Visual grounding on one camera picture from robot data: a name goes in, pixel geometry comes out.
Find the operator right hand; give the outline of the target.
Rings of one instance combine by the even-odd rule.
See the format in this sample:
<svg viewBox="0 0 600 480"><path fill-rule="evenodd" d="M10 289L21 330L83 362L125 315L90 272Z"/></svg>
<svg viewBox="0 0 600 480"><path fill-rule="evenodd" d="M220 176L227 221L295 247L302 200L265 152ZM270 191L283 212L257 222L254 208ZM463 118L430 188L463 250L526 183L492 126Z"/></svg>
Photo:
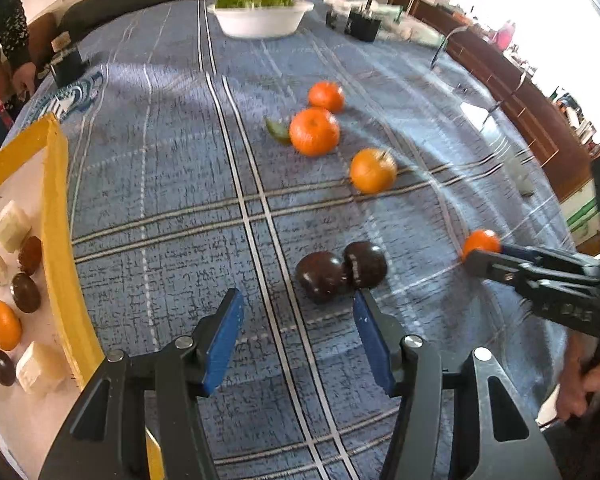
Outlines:
<svg viewBox="0 0 600 480"><path fill-rule="evenodd" d="M586 395L600 392L600 364L589 372L583 371L592 342L591 336L572 330L568 333L556 401L557 417L564 422L571 416L582 417L588 409Z"/></svg>

